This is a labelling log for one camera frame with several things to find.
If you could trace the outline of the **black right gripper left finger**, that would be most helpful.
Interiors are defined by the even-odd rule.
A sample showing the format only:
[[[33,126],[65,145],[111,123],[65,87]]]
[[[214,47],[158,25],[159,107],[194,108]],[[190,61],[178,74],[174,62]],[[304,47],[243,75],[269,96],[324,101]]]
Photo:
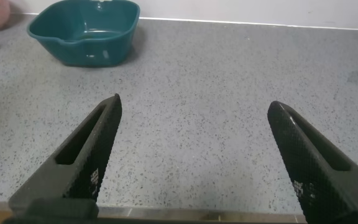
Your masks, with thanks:
[[[106,98],[10,197],[8,223],[96,223],[96,204],[122,116]]]

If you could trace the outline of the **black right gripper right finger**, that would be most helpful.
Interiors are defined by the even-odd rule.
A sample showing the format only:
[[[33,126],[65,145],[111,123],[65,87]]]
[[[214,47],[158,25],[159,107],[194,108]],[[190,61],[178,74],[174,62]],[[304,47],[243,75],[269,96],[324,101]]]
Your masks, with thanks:
[[[290,106],[268,122],[308,223],[358,223],[358,165]]]

